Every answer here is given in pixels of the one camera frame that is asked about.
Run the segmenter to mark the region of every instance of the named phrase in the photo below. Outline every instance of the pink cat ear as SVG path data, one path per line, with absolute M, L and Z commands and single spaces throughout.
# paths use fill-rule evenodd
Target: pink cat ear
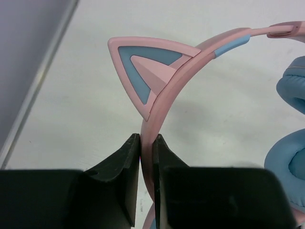
M 146 37 L 111 38 L 108 47 L 124 89 L 146 121 L 154 101 L 176 71 L 201 51 Z

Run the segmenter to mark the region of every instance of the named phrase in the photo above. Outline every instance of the ear cushion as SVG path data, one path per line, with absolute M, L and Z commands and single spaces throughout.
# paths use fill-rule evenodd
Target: ear cushion
M 289 105 L 305 114 L 305 56 L 291 63 L 277 83 L 276 90 Z
M 305 170 L 305 161 L 298 161 L 304 149 L 305 129 L 278 141 L 267 154 L 264 163 L 264 167 L 272 171 L 281 182 L 292 207 L 303 213 L 305 213 L 305 180 L 301 179 L 300 174 L 295 170 Z
M 291 63 L 276 89 L 289 105 L 305 114 L 305 56 Z M 280 180 L 291 205 L 305 213 L 305 129 L 278 141 L 264 166 Z

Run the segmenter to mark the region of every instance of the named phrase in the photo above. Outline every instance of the black clamp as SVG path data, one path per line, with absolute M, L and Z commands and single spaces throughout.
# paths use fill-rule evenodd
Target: black clamp
M 130 229 L 141 142 L 80 170 L 0 171 L 1 229 Z M 294 229 L 283 189 L 264 169 L 189 167 L 161 135 L 153 144 L 157 229 Z

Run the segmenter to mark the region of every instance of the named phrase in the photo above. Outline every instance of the white surface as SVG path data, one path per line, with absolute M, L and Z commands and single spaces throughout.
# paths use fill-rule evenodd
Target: white surface
M 81 1 L 8 167 L 87 169 L 140 131 L 142 119 L 115 72 L 109 38 L 197 45 L 238 27 L 305 20 L 304 7 L 304 0 Z M 208 64 L 165 120 L 161 133 L 169 147 L 192 166 L 262 166 L 276 141 L 305 126 L 275 90 L 290 62 L 304 54 L 301 43 L 260 36 Z M 150 205 L 140 176 L 137 229 Z

